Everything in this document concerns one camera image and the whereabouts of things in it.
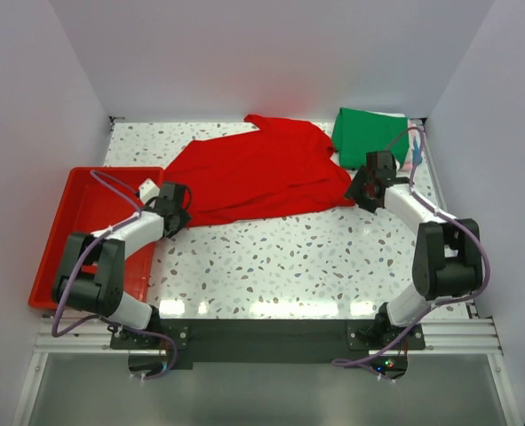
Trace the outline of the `red t shirt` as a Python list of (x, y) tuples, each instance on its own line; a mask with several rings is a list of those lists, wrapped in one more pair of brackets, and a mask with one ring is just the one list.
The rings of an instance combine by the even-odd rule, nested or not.
[(191, 192), (190, 226), (352, 207), (352, 179), (333, 162), (330, 137), (307, 121), (249, 114), (256, 130), (193, 140), (165, 168)]

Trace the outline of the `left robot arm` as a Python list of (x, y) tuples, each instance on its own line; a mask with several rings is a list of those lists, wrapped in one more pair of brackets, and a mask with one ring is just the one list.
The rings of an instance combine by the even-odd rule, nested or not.
[(51, 334), (62, 337), (92, 319), (112, 332), (130, 335), (142, 348), (175, 350), (163, 335), (158, 310), (124, 290), (125, 261), (145, 246), (173, 237), (191, 219), (192, 193), (187, 185), (145, 181), (136, 194), (139, 205), (105, 181), (108, 190), (125, 199), (134, 212), (114, 225), (92, 233), (72, 233), (60, 259), (52, 298), (57, 304)]

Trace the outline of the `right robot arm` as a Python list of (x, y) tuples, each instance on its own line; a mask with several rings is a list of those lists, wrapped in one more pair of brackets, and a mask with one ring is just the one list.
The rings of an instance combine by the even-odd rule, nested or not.
[(357, 350), (394, 348), (440, 303), (455, 303), (483, 284), (478, 224), (439, 210), (397, 170), (391, 152), (368, 153), (346, 191), (346, 198), (360, 209), (386, 209), (416, 234), (412, 283), (382, 304), (374, 320), (347, 329), (349, 343)]

